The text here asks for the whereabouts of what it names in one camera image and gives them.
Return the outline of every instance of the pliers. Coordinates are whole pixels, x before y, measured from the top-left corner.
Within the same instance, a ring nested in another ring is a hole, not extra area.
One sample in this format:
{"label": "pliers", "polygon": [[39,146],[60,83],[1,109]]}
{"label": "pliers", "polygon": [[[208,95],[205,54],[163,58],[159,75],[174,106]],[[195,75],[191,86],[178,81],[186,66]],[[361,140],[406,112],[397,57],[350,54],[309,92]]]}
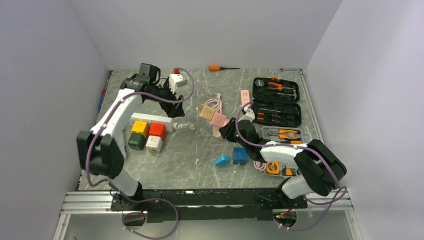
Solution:
{"label": "pliers", "polygon": [[278,136],[279,139],[285,139],[290,141],[300,141],[300,137],[292,137],[292,136],[286,136],[285,134],[293,133],[293,134],[300,134],[301,132],[298,130],[293,129],[279,129],[278,131],[269,131],[267,134],[269,136]]}
{"label": "pliers", "polygon": [[283,86],[282,84],[278,84],[278,83],[273,82],[273,81],[268,82],[267,87],[268,87],[268,89],[278,90],[280,92],[284,90],[283,93],[285,93],[285,94],[294,94],[294,93],[296,93],[296,90],[294,90],[293,88]]}

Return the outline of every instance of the black tool case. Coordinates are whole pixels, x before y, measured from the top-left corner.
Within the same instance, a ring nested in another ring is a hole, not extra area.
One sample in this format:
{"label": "black tool case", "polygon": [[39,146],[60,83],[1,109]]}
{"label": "black tool case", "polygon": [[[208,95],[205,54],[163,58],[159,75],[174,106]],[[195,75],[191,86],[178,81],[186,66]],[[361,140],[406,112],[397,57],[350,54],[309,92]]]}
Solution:
{"label": "black tool case", "polygon": [[254,122],[266,126],[298,127],[302,123],[299,85],[276,77],[257,77],[253,80],[252,95]]}

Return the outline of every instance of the yellow cube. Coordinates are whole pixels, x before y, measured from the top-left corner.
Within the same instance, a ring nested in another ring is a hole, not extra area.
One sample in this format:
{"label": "yellow cube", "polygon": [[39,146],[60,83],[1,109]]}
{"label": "yellow cube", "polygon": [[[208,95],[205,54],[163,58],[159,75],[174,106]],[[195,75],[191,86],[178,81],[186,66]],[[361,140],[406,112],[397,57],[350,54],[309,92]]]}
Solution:
{"label": "yellow cube", "polygon": [[135,121],[131,128],[131,132],[135,134],[142,134],[146,139],[149,133],[149,124],[145,121]]}

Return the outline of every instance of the table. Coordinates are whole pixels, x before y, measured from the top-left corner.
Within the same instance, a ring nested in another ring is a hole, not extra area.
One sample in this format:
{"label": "table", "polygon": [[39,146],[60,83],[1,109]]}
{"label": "table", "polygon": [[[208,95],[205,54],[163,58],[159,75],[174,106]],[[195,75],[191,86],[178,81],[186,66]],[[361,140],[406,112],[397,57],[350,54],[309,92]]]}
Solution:
{"label": "table", "polygon": [[[114,70],[109,79],[103,105],[98,114],[99,120],[115,100],[123,80],[137,73],[138,69]],[[197,107],[210,98],[221,94],[222,113],[228,118],[234,117],[241,107],[240,90],[252,91],[253,79],[256,77],[278,77],[294,81],[299,85],[302,111],[302,129],[304,142],[319,139],[321,134],[314,119],[312,104],[309,100],[302,71],[280,71],[278,69],[237,69],[210,72],[207,69],[189,69],[194,77],[195,89],[192,97],[184,102],[184,117],[175,118],[177,123],[196,124],[195,131],[188,128],[168,132],[160,153],[150,153],[146,149],[137,151],[127,147],[128,157],[124,168],[142,183],[144,189],[221,189],[221,188],[275,188],[282,178],[267,176],[253,166],[250,159],[246,165],[227,164],[215,167],[214,159],[232,156],[237,143],[228,142],[212,135],[212,126],[197,116]],[[172,69],[162,69],[162,76],[167,77]],[[188,95],[190,86],[179,88],[178,93]],[[137,113],[166,116],[158,102],[146,100]],[[255,124],[259,134],[262,125]],[[131,127],[124,129],[125,141],[131,134]],[[108,190],[106,184],[90,187],[85,174],[80,178],[79,190]]]}

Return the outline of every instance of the red cube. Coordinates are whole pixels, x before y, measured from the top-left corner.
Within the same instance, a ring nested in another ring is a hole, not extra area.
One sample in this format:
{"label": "red cube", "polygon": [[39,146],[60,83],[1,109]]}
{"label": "red cube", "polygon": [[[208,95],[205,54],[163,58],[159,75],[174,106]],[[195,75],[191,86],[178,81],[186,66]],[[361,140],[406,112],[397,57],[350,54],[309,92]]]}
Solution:
{"label": "red cube", "polygon": [[157,136],[162,139],[162,142],[165,142],[165,136],[167,135],[167,129],[162,123],[152,123],[150,130],[148,131],[149,135]]}

